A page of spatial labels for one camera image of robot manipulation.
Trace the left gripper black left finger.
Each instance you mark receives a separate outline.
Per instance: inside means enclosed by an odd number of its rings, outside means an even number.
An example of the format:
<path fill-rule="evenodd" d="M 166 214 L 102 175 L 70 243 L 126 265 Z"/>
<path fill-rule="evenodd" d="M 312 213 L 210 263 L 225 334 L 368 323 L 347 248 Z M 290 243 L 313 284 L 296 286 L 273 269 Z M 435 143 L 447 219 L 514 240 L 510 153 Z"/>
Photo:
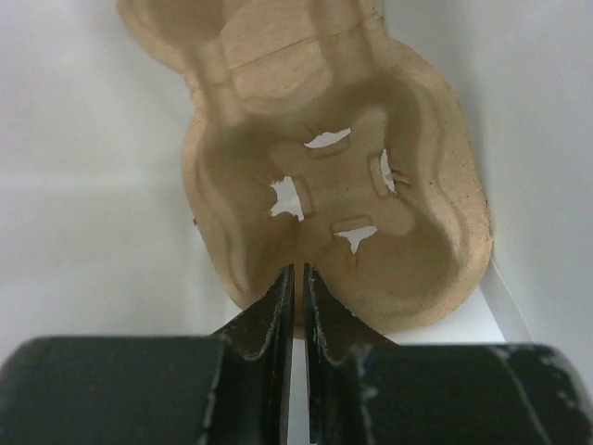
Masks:
<path fill-rule="evenodd" d="M 1 368 L 5 444 L 284 444 L 295 271 L 207 336 L 37 337 Z"/>

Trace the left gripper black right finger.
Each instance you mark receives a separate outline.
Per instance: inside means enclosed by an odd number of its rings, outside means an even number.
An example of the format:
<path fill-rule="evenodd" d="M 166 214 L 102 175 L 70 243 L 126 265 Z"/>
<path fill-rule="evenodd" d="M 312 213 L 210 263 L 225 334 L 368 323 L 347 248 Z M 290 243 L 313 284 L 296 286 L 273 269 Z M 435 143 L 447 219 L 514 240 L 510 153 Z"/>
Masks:
<path fill-rule="evenodd" d="M 558 350 L 534 343 L 400 346 L 307 265 L 313 444 L 583 444 L 587 394 Z"/>

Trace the white and blue paper bag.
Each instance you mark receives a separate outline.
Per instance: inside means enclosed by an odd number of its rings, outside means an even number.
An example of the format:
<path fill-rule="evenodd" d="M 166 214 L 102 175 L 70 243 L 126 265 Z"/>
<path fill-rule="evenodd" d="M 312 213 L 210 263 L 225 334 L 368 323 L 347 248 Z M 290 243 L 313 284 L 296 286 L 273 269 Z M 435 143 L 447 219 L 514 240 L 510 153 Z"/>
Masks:
<path fill-rule="evenodd" d="M 401 343 L 592 352 L 592 5 L 387 1 L 389 34 L 451 83 L 491 213 L 492 261 Z M 194 106 L 111 1 L 1 5 L 1 351 L 54 334 L 209 333 L 237 314 L 193 223 Z"/>

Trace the brown cardboard cup carrier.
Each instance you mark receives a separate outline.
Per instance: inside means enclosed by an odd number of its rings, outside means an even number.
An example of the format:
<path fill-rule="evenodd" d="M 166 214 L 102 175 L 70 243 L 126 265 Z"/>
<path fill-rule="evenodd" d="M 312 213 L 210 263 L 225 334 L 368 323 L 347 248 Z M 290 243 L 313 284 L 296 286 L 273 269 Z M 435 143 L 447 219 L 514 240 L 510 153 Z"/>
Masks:
<path fill-rule="evenodd" d="M 120 1 L 196 111 L 183 185 L 230 299 L 313 264 L 373 329 L 433 324 L 493 237 L 464 111 L 376 1 Z"/>

